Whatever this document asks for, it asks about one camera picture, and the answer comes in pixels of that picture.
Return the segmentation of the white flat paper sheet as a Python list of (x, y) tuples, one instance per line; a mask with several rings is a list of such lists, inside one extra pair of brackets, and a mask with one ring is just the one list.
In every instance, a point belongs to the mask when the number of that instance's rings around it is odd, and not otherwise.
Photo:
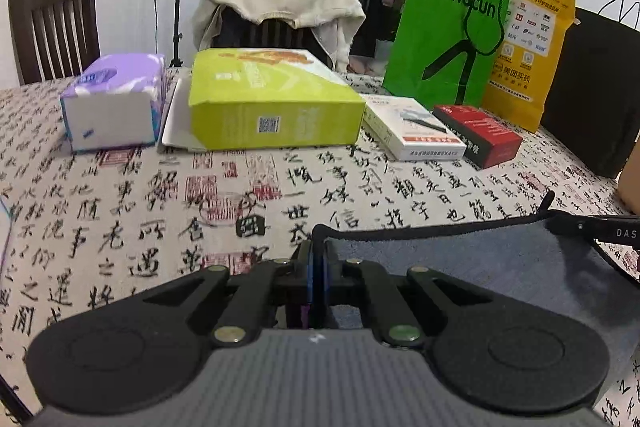
[(189, 94), (191, 78), (178, 78), (168, 106), (160, 144), (182, 148), (190, 152), (206, 152), (206, 147), (195, 138), (191, 128)]

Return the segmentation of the yellow paper bag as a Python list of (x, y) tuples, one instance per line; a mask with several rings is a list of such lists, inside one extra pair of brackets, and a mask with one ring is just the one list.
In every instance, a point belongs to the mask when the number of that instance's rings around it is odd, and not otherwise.
[(495, 59), (482, 107), (536, 132), (544, 115), (575, 0), (510, 0), (506, 36)]

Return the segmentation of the white purple tissue box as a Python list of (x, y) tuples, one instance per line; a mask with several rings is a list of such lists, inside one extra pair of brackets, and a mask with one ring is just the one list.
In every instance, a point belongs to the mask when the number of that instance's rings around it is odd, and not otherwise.
[(60, 95), (72, 151), (153, 145), (160, 136), (165, 72), (162, 54), (108, 54), (90, 64)]

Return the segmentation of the yellow-green cardboard box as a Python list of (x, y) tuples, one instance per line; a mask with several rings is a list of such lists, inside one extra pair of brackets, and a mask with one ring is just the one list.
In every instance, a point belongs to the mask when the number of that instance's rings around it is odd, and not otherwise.
[(350, 145), (366, 102), (306, 50), (198, 52), (188, 105), (206, 150)]

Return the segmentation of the black paper bag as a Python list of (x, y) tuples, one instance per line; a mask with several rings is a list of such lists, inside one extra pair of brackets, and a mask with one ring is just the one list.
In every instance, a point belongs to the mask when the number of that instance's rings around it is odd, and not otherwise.
[(578, 8), (541, 126), (597, 176), (624, 168), (639, 133), (639, 31)]

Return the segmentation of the green mucun paper bag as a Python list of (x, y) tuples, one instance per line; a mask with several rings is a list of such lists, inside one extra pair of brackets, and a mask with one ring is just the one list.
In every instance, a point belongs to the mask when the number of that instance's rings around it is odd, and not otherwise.
[(405, 0), (383, 87), (424, 107), (480, 106), (510, 0)]

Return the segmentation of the purple and grey towel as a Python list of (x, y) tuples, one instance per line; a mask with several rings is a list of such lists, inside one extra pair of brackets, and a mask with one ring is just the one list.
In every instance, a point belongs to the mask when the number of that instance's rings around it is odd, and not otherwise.
[(338, 231), (316, 225), (316, 253), (378, 262), (392, 274), (413, 265), (573, 317), (597, 331), (620, 373), (639, 346), (639, 283), (592, 239), (552, 233), (558, 212), (423, 228)]

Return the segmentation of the beige hard carry case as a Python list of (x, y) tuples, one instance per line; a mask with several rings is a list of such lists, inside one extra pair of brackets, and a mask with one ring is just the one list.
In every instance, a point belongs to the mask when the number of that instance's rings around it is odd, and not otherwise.
[(640, 212), (640, 165), (639, 154), (633, 153), (620, 173), (617, 187), (620, 200), (625, 206), (638, 215)]

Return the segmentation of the red and black box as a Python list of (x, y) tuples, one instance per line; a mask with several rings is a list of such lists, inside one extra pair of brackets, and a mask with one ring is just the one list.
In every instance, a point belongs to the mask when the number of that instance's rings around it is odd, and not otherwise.
[(523, 141), (521, 135), (473, 106), (436, 105), (433, 114), (465, 143), (464, 156), (480, 169), (512, 160)]

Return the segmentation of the dark wooden chair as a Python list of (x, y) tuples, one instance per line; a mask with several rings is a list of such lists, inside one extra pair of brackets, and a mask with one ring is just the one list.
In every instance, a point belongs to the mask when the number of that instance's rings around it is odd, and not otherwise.
[(223, 8), (220, 29), (210, 39), (211, 48), (273, 48), (306, 50), (332, 68), (326, 51), (310, 28), (295, 29), (284, 20), (264, 20), (255, 24), (231, 8)]
[(96, 0), (8, 0), (22, 86), (75, 77), (101, 56)]

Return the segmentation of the white flat box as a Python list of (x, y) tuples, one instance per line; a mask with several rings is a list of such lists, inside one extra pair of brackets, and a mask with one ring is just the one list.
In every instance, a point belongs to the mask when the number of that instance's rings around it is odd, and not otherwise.
[(398, 161), (458, 160), (465, 143), (414, 98), (364, 94), (363, 122)]

